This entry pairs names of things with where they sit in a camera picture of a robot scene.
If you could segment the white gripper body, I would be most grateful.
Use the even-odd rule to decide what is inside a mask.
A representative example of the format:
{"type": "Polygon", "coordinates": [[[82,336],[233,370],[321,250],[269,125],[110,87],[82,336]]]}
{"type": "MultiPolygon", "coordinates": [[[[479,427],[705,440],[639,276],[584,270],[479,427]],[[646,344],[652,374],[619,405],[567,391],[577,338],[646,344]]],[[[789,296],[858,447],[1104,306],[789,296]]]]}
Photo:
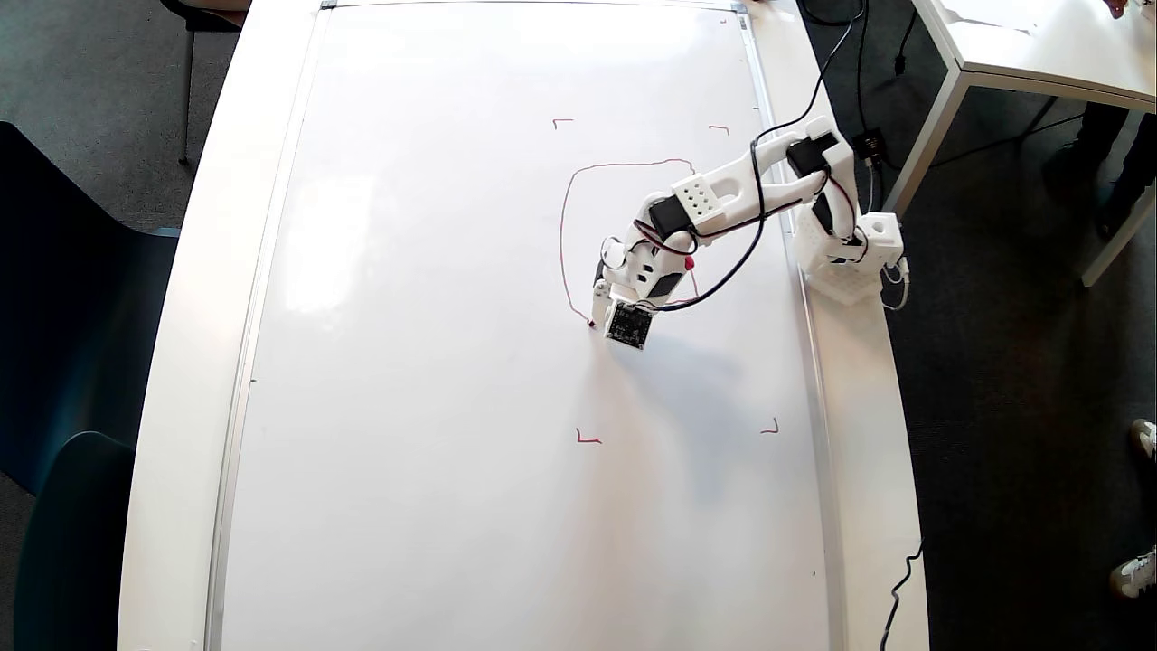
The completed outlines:
{"type": "Polygon", "coordinates": [[[624,251],[620,269],[632,273],[634,302],[664,308],[671,304],[683,278],[693,269],[693,256],[679,254],[643,239],[624,251]]]}

